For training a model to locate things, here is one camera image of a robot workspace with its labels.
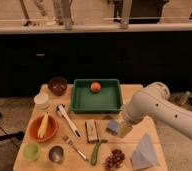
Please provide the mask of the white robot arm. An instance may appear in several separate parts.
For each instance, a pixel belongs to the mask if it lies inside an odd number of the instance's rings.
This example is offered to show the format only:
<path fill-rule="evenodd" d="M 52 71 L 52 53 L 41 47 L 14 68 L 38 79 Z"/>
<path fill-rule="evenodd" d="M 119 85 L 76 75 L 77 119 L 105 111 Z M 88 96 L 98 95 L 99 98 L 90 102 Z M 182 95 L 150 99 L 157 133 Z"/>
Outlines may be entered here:
<path fill-rule="evenodd" d="M 162 121 L 192 140 L 192 111 L 169 102 L 169 88 L 154 82 L 136 91 L 123 106 L 118 135 L 125 137 L 146 115 Z"/>

